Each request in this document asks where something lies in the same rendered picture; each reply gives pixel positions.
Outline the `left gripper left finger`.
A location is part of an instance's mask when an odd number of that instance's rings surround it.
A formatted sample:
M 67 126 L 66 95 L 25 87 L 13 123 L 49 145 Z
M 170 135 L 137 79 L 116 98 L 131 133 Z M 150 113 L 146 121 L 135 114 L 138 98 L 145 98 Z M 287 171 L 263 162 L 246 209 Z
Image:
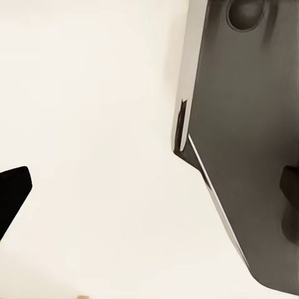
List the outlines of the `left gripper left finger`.
M 0 173 L 0 240 L 32 190 L 27 166 Z

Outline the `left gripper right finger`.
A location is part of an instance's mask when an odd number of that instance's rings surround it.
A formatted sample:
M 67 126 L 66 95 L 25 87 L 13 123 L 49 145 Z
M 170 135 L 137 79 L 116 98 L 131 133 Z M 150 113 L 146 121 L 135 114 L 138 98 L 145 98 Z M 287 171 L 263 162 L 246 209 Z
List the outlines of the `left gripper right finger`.
M 285 166 L 280 177 L 279 187 L 299 216 L 299 168 Z

